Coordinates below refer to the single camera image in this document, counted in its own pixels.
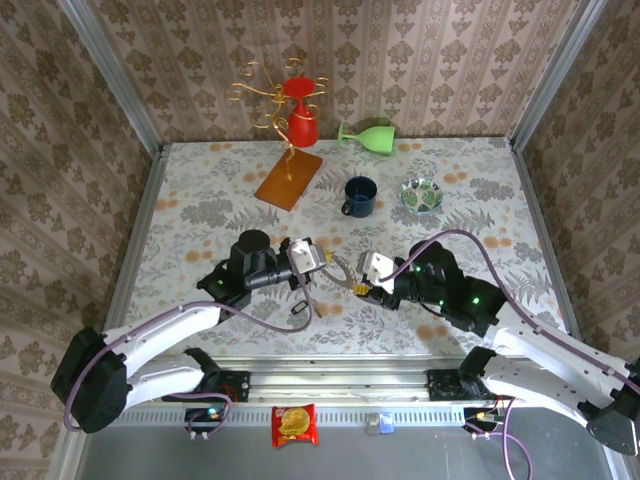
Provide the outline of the aluminium table side rail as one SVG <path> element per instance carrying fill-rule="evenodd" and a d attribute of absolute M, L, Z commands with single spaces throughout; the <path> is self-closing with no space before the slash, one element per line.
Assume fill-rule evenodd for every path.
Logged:
<path fill-rule="evenodd" d="M 549 272 L 549 277 L 556 294 L 556 299 L 558 301 L 558 306 L 562 315 L 564 325 L 574 338 L 576 338 L 577 340 L 582 340 L 583 336 L 578 325 L 574 309 L 570 302 L 569 294 L 562 277 L 551 238 L 544 221 L 543 212 L 539 205 L 536 191 L 529 175 L 526 162 L 520 149 L 516 148 L 512 144 L 509 144 L 509 146 L 514 156 L 514 163 L 518 171 L 523 192 L 532 216 L 532 221 L 535 226 L 538 239 L 540 241 L 542 254 L 544 256 L 545 263 Z"/>
<path fill-rule="evenodd" d="M 120 268 L 111 303 L 106 316 L 103 332 L 104 338 L 109 332 L 126 324 L 128 309 L 141 264 L 148 231 L 153 219 L 156 203 L 159 198 L 171 146 L 163 145 L 149 170 L 149 176 L 141 197 L 135 217 L 127 249 Z"/>

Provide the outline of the aluminium frame post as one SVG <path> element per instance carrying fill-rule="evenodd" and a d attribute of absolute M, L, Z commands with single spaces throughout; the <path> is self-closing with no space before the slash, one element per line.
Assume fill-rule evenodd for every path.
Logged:
<path fill-rule="evenodd" d="M 106 30 L 92 12 L 89 1 L 58 0 L 58 2 L 124 111 L 137 138 L 146 151 L 152 157 L 156 157 L 161 152 L 163 142 L 143 105 L 141 95 L 136 92 L 123 62 L 118 59 Z"/>
<path fill-rule="evenodd" d="M 510 145 L 522 151 L 558 92 L 608 0 L 579 0 L 513 133 Z"/>

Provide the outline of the small black controller board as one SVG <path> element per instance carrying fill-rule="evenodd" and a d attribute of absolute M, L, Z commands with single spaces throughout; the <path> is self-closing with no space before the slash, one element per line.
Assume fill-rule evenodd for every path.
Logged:
<path fill-rule="evenodd" d="M 463 429 L 472 439 L 486 439 L 500 437 L 504 427 L 504 411 L 500 408 L 464 410 Z"/>
<path fill-rule="evenodd" d="M 209 440 L 227 421 L 229 407 L 187 409 L 184 416 L 185 430 L 191 441 Z"/>

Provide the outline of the silver keyring bunch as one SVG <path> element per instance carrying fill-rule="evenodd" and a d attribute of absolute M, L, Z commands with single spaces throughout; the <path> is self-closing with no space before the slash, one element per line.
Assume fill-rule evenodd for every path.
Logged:
<path fill-rule="evenodd" d="M 332 283 L 343 289 L 351 291 L 359 283 L 353 269 L 348 262 L 340 256 L 333 256 L 321 273 Z"/>

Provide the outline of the green wine glass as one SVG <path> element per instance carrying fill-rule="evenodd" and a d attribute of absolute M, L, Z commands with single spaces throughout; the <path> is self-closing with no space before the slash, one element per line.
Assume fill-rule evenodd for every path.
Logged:
<path fill-rule="evenodd" d="M 354 140 L 370 152 L 388 155 L 393 150 L 395 133 L 394 126 L 373 126 L 358 134 L 348 134 L 341 124 L 338 127 L 337 142 L 342 146 L 345 140 Z"/>

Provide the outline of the dark blue mug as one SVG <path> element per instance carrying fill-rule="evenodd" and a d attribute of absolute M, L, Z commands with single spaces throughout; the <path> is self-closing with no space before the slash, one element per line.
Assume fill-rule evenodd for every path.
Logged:
<path fill-rule="evenodd" d="M 375 207 L 378 188 L 376 183 L 365 176 L 349 179 L 344 189 L 345 201 L 341 213 L 354 218 L 369 216 Z"/>

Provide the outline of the small silver blue clip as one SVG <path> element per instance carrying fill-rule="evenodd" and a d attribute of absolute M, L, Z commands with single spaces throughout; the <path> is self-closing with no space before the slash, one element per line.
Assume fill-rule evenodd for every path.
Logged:
<path fill-rule="evenodd" d="M 365 422 L 368 435 L 388 435 L 395 431 L 394 415 L 391 412 L 367 413 Z"/>

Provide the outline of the red snack packet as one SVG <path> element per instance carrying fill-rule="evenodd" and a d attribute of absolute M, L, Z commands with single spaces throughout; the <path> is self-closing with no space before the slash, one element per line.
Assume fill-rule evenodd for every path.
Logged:
<path fill-rule="evenodd" d="M 291 442 L 319 443 L 316 406 L 273 407 L 271 411 L 272 446 L 280 448 Z"/>

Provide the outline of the leaf pattern bowl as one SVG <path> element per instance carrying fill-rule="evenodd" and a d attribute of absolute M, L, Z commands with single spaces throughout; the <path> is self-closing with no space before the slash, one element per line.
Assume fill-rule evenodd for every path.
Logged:
<path fill-rule="evenodd" d="M 414 177 L 400 185 L 398 197 L 409 212 L 427 214 L 441 207 L 444 193 L 434 180 Z"/>

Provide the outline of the red wine glass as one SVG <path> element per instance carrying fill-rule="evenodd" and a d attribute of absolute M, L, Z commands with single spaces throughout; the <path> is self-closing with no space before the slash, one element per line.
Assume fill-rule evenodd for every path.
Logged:
<path fill-rule="evenodd" d="M 288 139 L 297 148 L 310 147 L 319 138 L 318 121 L 307 101 L 314 89 L 314 81 L 306 76 L 292 77 L 283 86 L 284 99 L 294 101 L 286 129 Z"/>

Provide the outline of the aluminium front rail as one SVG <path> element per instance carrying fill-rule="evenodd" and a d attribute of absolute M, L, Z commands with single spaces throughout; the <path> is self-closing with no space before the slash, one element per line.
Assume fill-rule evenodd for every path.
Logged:
<path fill-rule="evenodd" d="M 492 405 L 494 401 L 431 401 L 426 371 L 456 369 L 464 357 L 313 355 L 215 358 L 223 370 L 248 371 L 247 403 L 261 406 Z"/>

